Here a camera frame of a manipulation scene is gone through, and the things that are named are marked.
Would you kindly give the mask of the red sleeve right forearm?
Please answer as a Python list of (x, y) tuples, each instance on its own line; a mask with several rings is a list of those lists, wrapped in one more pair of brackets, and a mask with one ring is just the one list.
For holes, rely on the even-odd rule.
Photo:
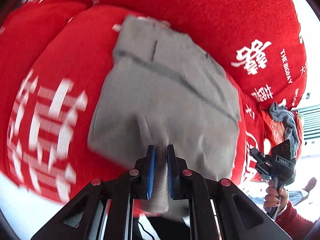
[(288, 202), (280, 215), (276, 217), (276, 223), (295, 240), (304, 239), (316, 222), (311, 222), (297, 213), (297, 210)]

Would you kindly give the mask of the person's right hand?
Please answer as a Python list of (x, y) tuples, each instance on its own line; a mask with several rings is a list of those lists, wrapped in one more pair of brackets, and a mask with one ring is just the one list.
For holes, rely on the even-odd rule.
[(283, 211), (289, 202), (289, 192), (284, 188), (278, 191), (273, 187), (272, 181), (266, 189), (267, 195), (265, 196), (264, 209), (267, 211), (273, 207), (278, 207), (278, 211)]

